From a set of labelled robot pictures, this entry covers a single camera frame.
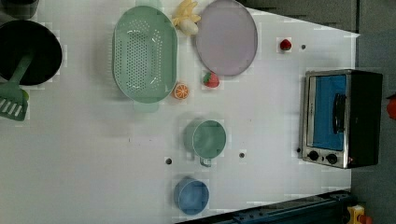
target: toaster oven knob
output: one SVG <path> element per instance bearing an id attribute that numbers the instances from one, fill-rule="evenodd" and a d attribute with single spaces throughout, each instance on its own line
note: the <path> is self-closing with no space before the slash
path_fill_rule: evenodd
<path id="1" fill-rule="evenodd" d="M 337 163 L 337 156 L 334 154 L 330 154 L 329 156 L 326 157 L 326 159 L 331 165 L 334 165 Z"/>
<path id="2" fill-rule="evenodd" d="M 309 159 L 311 159 L 312 161 L 316 161 L 319 158 L 319 154 L 316 151 L 311 151 L 308 154 Z"/>

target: black frying pan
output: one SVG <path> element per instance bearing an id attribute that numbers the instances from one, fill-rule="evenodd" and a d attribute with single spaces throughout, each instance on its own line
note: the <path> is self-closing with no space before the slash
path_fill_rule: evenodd
<path id="1" fill-rule="evenodd" d="M 61 66 L 62 48 L 49 29 L 33 21 L 0 26 L 0 76 L 9 80 L 27 49 L 34 52 L 34 58 L 21 85 L 38 85 L 52 78 Z"/>

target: orange object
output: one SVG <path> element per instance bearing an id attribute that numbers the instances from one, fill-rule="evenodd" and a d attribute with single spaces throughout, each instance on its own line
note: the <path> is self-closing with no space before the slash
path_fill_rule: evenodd
<path id="1" fill-rule="evenodd" d="M 186 99 L 190 94 L 186 84 L 178 82 L 173 90 L 173 96 L 178 100 Z"/>
<path id="2" fill-rule="evenodd" d="M 396 94 L 388 97 L 388 99 L 389 99 L 389 104 L 387 106 L 387 111 L 389 117 L 391 119 L 396 119 Z"/>
<path id="3" fill-rule="evenodd" d="M 373 224 L 373 219 L 371 217 L 367 217 L 365 215 L 358 216 L 358 221 L 361 224 Z"/>

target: mug handle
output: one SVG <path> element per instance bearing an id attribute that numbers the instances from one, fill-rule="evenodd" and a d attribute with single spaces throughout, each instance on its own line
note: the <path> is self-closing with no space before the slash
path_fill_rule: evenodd
<path id="1" fill-rule="evenodd" d="M 212 166 L 212 161 L 210 159 L 204 159 L 204 158 L 199 158 L 199 162 L 201 163 L 201 165 L 203 165 L 204 167 L 211 167 Z"/>

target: toaster oven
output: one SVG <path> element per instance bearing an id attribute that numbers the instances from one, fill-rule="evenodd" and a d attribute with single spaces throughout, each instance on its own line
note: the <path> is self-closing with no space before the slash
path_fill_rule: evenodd
<path id="1" fill-rule="evenodd" d="M 382 75 L 307 72 L 303 160 L 338 168 L 378 163 Z"/>

